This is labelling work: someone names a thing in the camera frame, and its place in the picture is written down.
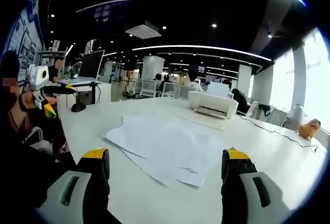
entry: laptop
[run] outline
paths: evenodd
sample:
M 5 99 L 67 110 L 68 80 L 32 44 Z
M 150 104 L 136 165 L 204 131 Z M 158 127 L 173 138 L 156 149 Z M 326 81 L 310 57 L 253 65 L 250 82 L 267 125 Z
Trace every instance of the laptop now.
M 99 50 L 94 53 L 85 54 L 82 59 L 82 64 L 78 77 L 75 79 L 63 79 L 61 83 L 67 85 L 78 85 L 97 81 L 98 72 L 103 58 L 104 50 Z

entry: black ceiling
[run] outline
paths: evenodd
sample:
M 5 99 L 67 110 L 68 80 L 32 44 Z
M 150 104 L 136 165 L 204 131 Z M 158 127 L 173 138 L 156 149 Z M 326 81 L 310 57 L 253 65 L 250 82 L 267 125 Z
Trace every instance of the black ceiling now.
M 274 60 L 314 27 L 307 9 L 297 0 L 278 0 L 277 4 L 272 6 L 270 0 L 130 0 L 125 8 L 124 17 L 120 21 L 111 21 L 111 25 L 110 22 L 108 25 L 95 25 L 94 21 L 86 22 L 86 12 L 75 14 L 76 10 L 106 1 L 110 0 L 51 0 L 49 13 L 55 17 L 50 18 L 47 29 L 48 0 L 40 0 L 40 20 L 46 46 L 51 46 L 54 39 L 61 41 L 62 50 L 76 43 L 68 55 L 70 61 L 84 52 L 88 40 L 97 39 L 94 49 L 101 45 L 106 54 L 124 51 L 123 54 L 109 56 L 109 59 L 116 57 L 117 60 L 125 61 L 141 59 L 149 53 L 187 53 L 161 56 L 166 62 L 180 63 L 180 60 L 183 60 L 196 65 L 203 62 L 205 66 L 221 68 L 225 65 L 225 69 L 238 71 L 240 62 L 193 54 L 234 58 L 264 68 L 273 62 L 214 49 L 131 49 L 154 45 L 204 45 L 256 53 Z M 281 10 L 285 3 L 287 10 Z M 281 12 L 283 17 L 280 19 L 277 14 Z M 141 40 L 125 34 L 126 29 L 136 26 L 140 21 L 148 21 L 157 26 L 162 36 Z M 212 23 L 216 23 L 218 27 L 212 28 Z M 166 26 L 167 30 L 162 30 L 162 26 Z M 269 30 L 278 37 L 269 39 Z M 253 73 L 256 73 L 259 67 L 251 66 Z

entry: stack of paper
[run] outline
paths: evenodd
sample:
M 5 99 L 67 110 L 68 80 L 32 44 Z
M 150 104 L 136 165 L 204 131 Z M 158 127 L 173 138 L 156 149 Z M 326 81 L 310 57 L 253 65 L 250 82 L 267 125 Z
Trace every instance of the stack of paper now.
M 155 180 L 167 186 L 175 180 L 201 186 L 224 147 L 199 128 L 176 117 L 127 116 L 106 138 Z

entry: stuffed toy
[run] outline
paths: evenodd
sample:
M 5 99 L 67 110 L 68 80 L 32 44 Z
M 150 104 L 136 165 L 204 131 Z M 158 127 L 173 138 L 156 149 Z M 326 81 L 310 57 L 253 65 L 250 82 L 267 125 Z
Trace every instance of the stuffed toy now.
M 321 122 L 314 118 L 305 125 L 299 125 L 297 132 L 303 138 L 310 140 L 315 137 L 319 129 L 321 129 Z

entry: poster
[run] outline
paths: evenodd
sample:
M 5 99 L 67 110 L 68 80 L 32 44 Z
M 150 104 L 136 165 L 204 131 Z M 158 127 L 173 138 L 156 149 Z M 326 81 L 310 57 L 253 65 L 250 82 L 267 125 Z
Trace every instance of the poster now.
M 19 85 L 23 85 L 28 67 L 37 63 L 37 52 L 42 48 L 43 38 L 38 17 L 38 0 L 26 0 L 26 6 L 19 14 L 8 34 L 2 55 L 13 50 L 20 61 Z

